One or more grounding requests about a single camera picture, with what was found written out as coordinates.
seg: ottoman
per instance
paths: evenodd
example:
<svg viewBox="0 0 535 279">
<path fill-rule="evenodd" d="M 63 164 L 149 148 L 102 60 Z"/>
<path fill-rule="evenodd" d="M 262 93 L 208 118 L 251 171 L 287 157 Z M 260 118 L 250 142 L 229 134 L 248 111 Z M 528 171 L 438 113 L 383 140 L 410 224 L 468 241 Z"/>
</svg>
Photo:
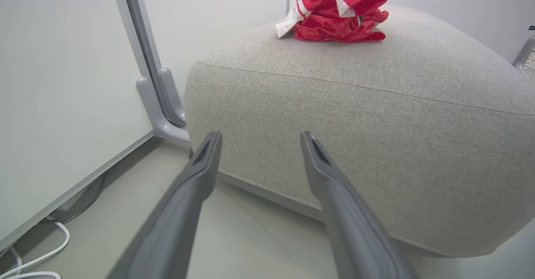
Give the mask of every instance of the ottoman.
<svg viewBox="0 0 535 279">
<path fill-rule="evenodd" d="M 384 9 L 382 42 L 278 39 L 269 24 L 197 62 L 191 144 L 220 130 L 222 180 L 321 220 L 300 150 L 309 130 L 392 237 L 489 254 L 535 213 L 535 86 L 440 19 Z"/>
</svg>

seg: white wall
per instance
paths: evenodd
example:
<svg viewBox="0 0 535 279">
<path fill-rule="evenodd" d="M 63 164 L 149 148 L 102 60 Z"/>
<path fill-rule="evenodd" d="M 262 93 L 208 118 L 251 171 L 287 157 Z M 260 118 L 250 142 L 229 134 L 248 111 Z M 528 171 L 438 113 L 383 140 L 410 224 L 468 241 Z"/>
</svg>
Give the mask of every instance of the white wall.
<svg viewBox="0 0 535 279">
<path fill-rule="evenodd" d="M 0 71 L 2 250 L 152 126 L 115 0 L 0 0 Z"/>
<path fill-rule="evenodd" d="M 427 11 L 513 62 L 535 25 L 535 0 L 389 0 Z"/>
<path fill-rule="evenodd" d="M 183 98 L 191 66 L 247 30 L 286 16 L 286 0 L 145 0 L 158 54 Z"/>
</svg>

